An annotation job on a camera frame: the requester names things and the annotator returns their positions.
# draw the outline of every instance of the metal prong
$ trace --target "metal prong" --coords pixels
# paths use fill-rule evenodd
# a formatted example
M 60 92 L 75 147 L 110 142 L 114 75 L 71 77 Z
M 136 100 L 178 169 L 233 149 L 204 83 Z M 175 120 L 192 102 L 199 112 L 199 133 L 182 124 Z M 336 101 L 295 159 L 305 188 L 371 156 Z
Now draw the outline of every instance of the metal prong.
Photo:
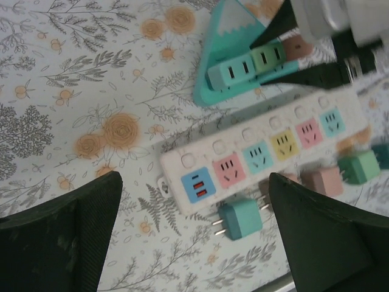
M 222 222 L 223 222 L 223 219 L 220 219 L 218 221 L 213 222 L 212 225 L 218 225 L 218 224 L 220 224 Z
M 268 207 L 270 207 L 270 203 L 269 204 L 266 204 L 266 205 L 264 205 L 264 206 L 262 206 L 261 208 L 260 208 L 260 210 L 265 210 L 265 209 L 267 209 Z
M 226 229 L 220 230 L 218 232 L 215 232 L 215 235 L 223 234 L 223 233 L 225 233 L 225 231 L 227 231 L 227 230 Z

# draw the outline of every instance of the power strip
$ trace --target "power strip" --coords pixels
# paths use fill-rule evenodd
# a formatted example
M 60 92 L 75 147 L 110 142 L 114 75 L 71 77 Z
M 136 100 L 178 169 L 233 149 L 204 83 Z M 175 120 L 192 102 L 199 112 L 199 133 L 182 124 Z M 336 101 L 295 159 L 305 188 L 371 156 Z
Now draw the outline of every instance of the power strip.
M 368 126 L 351 88 L 317 91 L 164 153 L 164 175 L 190 215 Z

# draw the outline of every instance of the yellow outlet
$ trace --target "yellow outlet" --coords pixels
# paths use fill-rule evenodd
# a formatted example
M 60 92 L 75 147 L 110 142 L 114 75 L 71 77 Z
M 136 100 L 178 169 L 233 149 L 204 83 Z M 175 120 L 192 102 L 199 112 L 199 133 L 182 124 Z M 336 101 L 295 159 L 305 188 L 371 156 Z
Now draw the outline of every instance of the yellow outlet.
M 287 160 L 289 157 L 298 155 L 299 153 L 296 140 L 290 129 L 274 135 L 270 141 L 280 161 Z

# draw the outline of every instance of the charger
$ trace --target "charger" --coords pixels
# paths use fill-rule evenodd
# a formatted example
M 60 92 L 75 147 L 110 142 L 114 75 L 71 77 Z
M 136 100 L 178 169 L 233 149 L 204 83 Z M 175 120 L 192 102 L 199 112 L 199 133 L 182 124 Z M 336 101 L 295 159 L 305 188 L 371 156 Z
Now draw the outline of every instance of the charger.
M 225 203 L 218 209 L 220 220 L 212 225 L 222 224 L 223 229 L 215 235 L 225 234 L 231 240 L 241 239 L 262 230 L 263 223 L 255 199 L 243 198 Z

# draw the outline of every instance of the floral tablecloth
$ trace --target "floral tablecloth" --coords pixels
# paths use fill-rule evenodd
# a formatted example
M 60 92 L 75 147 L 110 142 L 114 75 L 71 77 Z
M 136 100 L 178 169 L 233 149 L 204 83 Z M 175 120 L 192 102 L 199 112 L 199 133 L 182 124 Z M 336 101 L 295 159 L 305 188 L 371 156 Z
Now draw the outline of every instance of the floral tablecloth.
M 216 3 L 1 1 L 0 217 L 119 171 L 125 187 L 100 291 L 251 291 L 288 272 L 270 211 L 261 232 L 231 242 L 213 235 L 215 206 L 184 217 L 157 187 L 163 151 L 310 91 L 270 86 L 197 107 L 191 92 Z M 280 5 L 243 4 L 265 24 Z M 301 65 L 333 57 L 324 41 Z M 385 54 L 379 67 L 355 85 L 371 127 L 329 151 L 389 138 Z M 383 172 L 340 200 L 388 215 L 388 184 Z

